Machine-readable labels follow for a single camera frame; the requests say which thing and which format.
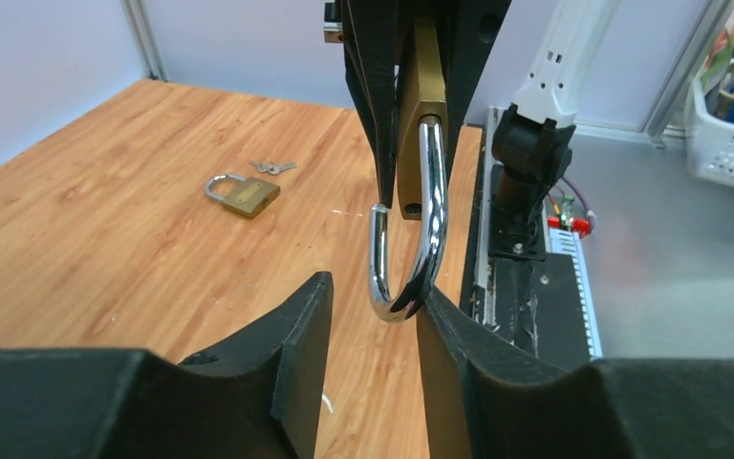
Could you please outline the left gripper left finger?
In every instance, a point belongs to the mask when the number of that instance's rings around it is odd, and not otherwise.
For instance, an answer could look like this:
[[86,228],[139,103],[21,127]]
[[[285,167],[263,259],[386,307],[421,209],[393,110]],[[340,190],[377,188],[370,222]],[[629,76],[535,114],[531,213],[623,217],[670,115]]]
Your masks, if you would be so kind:
[[135,348],[0,348],[0,458],[311,458],[335,284],[180,363]]

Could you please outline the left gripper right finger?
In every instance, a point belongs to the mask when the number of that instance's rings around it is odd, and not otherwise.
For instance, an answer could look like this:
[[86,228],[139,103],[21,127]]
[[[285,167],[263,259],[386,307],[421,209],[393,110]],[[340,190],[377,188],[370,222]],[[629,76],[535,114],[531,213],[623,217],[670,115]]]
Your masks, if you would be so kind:
[[734,458],[734,360],[602,359],[567,371],[439,290],[416,325],[434,458]]

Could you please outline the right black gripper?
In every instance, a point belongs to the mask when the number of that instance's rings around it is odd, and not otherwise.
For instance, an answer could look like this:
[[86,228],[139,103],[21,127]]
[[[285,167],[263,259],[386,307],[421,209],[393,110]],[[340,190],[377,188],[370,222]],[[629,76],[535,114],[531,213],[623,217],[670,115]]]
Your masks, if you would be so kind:
[[445,83],[446,176],[460,131],[510,0],[324,1],[322,36],[342,44],[345,80],[374,155],[378,201],[393,206],[398,156],[395,65],[416,19],[437,19]]

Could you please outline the brass padlock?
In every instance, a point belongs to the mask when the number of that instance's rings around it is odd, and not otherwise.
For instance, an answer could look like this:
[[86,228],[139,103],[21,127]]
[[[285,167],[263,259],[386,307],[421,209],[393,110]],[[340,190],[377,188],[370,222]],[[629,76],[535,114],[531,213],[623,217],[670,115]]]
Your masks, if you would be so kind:
[[[225,195],[214,191],[219,183],[234,182],[235,187]],[[224,209],[248,219],[260,215],[281,193],[279,185],[254,177],[220,174],[210,178],[204,187],[205,195]]]
[[447,235],[447,102],[436,22],[416,18],[399,66],[400,114],[397,193],[401,215],[419,220],[414,263],[398,295],[388,281],[390,209],[371,208],[368,281],[371,306],[385,322],[413,316],[435,285]]

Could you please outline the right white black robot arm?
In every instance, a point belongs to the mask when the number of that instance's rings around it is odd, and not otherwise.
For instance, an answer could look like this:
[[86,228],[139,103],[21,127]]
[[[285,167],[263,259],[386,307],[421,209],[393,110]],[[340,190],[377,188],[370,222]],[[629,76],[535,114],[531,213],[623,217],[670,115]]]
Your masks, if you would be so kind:
[[[561,1],[492,138],[502,166],[489,253],[537,260],[538,218],[566,171],[582,86],[614,1]],[[345,81],[375,159],[373,266],[386,262],[388,217],[421,222],[416,259],[433,266],[445,242],[444,198],[456,143],[507,1],[329,1],[328,42],[343,48]]]

